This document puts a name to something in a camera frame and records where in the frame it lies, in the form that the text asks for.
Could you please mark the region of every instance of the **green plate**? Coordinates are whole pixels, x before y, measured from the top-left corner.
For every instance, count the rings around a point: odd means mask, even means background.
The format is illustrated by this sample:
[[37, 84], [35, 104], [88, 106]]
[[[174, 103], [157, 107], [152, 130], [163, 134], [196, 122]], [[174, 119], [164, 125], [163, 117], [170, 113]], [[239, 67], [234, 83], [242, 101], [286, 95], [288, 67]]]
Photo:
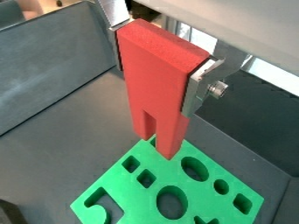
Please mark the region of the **green plate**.
[[[117, 224], [248, 224], [263, 197], [187, 141], [171, 160], [155, 150], [155, 139], [139, 141], [71, 204], [83, 224], [108, 224], [97, 205], [103, 195], [124, 215]], [[164, 195], [182, 203], [176, 217], [157, 206]]]

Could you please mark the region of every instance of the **circular hole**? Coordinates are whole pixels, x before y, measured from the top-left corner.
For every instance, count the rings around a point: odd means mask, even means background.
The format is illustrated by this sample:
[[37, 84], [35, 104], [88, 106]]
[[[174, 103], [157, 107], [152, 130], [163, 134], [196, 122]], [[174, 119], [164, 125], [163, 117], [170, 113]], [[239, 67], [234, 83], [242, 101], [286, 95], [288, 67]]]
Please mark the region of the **circular hole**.
[[180, 219], [188, 207], [188, 201], [183, 190], [174, 185], [164, 187], [157, 193], [156, 207], [165, 219]]
[[214, 182], [214, 188], [215, 188], [215, 191], [222, 195], [230, 192], [230, 185], [223, 179], [218, 179]]
[[186, 174], [196, 181], [206, 181], [210, 177], [210, 172], [206, 165], [194, 157], [186, 157], [182, 160], [182, 169]]

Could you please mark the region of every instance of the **square hole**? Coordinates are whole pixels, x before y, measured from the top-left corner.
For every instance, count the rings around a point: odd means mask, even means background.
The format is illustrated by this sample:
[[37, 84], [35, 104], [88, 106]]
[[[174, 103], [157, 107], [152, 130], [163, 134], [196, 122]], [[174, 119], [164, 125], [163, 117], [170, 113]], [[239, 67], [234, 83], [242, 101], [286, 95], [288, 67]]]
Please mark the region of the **square hole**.
[[243, 214], [248, 214], [252, 202], [242, 193], [239, 193], [234, 199], [234, 206]]
[[125, 167], [129, 173], [132, 173], [136, 170], [139, 165], [140, 165], [140, 162], [132, 156], [129, 156], [123, 163], [123, 166]]
[[143, 170], [143, 172], [136, 178], [136, 180], [139, 181], [139, 183], [143, 185], [144, 188], [148, 188], [152, 185], [155, 179], [156, 179], [155, 175], [148, 170]]

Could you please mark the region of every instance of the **white surface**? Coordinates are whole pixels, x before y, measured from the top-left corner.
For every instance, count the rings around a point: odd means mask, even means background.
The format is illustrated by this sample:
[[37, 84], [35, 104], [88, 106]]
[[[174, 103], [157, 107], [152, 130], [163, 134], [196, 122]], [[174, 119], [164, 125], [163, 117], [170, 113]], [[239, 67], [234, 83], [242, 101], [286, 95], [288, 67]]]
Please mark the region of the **white surface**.
[[218, 39], [214, 38], [210, 34], [192, 29], [191, 31], [191, 42], [204, 49], [210, 54], [214, 53], [215, 45], [218, 43]]
[[255, 59], [248, 72], [284, 89], [288, 93], [299, 96], [299, 77], [294, 76], [283, 69], [266, 63], [262, 59]]
[[299, 75], [298, 0], [136, 0]]

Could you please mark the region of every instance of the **red block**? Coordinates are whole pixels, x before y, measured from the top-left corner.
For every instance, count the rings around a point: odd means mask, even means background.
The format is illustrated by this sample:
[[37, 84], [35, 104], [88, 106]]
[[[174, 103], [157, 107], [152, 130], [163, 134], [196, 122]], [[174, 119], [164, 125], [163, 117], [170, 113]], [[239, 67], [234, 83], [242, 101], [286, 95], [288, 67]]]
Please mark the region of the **red block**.
[[168, 159], [182, 147], [190, 119], [182, 115], [187, 81], [210, 57], [198, 46], [137, 19], [116, 32], [136, 134], [156, 134]]

